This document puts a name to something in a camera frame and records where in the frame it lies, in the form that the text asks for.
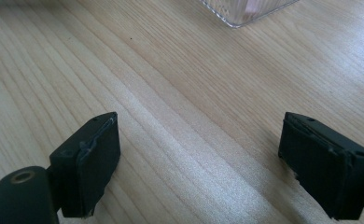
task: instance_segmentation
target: transparent plastic box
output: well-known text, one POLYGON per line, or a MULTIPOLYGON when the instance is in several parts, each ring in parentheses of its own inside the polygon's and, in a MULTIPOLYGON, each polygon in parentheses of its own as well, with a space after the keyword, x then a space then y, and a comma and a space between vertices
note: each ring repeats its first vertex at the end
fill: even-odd
POLYGON ((201 0, 230 27, 238 28, 298 0, 201 0))

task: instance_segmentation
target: light wood surface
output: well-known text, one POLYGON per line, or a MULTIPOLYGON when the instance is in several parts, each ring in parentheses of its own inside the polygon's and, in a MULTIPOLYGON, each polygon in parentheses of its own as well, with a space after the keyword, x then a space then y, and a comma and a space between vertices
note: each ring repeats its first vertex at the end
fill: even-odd
POLYGON ((199 0, 0 1, 0 179, 108 111, 119 166, 94 217, 62 223, 336 222, 277 149, 286 111, 364 146, 364 0, 237 30, 199 0))

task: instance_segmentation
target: round hole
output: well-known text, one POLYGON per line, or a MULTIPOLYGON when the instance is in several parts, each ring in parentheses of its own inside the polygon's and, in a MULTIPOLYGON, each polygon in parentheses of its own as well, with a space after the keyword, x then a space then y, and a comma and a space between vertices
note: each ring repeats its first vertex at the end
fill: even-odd
POLYGON ((21 184, 24 183, 25 181, 31 179, 32 177, 34 177, 35 172, 34 171, 21 171, 17 174, 15 174, 13 177, 11 177, 10 182, 12 184, 21 184))
POLYGON ((364 157, 364 153, 363 153, 363 152, 356 152, 356 155, 357 155, 357 156, 364 157))

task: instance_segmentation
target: wood grain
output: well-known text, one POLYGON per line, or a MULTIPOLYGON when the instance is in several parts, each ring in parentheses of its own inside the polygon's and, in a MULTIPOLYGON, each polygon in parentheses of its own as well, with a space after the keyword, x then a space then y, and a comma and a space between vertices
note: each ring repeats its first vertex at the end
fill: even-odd
POLYGON ((286 111, 364 146, 364 0, 237 30, 198 0, 0 1, 0 179, 107 111, 117 171, 62 223, 333 223, 277 147, 286 111))

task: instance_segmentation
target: black plastic part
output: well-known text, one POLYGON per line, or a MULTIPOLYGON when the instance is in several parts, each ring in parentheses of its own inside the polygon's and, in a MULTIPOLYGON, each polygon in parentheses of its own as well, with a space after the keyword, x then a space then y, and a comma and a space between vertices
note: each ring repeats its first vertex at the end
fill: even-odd
POLYGON ((286 113, 278 153, 328 216, 359 219, 364 147, 317 120, 286 113))
POLYGON ((115 112, 89 120, 50 155, 54 201, 65 217, 92 216, 119 157, 115 112))
POLYGON ((0 224, 5 223, 58 223, 44 168, 26 167, 0 181, 0 224))

